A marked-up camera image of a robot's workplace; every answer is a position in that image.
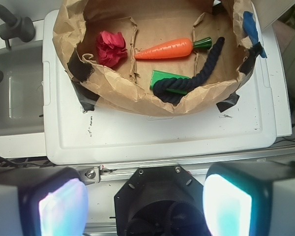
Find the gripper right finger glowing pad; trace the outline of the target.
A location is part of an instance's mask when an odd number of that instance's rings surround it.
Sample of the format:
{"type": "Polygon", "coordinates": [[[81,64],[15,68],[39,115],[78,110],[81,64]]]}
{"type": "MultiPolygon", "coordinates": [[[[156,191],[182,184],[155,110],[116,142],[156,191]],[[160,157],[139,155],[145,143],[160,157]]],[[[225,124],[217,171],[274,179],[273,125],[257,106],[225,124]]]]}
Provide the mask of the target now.
{"type": "Polygon", "coordinates": [[[212,164],[203,208],[214,236],[295,236],[295,161],[212,164]]]}

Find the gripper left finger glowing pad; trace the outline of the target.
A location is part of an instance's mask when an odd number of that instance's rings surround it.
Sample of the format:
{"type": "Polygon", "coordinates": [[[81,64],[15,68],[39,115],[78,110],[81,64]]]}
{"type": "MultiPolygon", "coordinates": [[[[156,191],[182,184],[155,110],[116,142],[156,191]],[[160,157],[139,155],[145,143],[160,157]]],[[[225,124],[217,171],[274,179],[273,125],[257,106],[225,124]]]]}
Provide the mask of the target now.
{"type": "Polygon", "coordinates": [[[81,236],[88,203],[73,168],[0,168],[0,236],[81,236]]]}

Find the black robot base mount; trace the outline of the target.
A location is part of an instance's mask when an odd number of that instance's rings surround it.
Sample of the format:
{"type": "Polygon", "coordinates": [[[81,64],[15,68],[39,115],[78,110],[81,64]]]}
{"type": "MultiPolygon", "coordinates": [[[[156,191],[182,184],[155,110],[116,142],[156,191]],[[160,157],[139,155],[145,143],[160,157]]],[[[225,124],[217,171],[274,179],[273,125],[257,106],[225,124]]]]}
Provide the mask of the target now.
{"type": "Polygon", "coordinates": [[[114,196],[119,236],[209,236],[204,186],[181,166],[139,168],[114,196]]]}

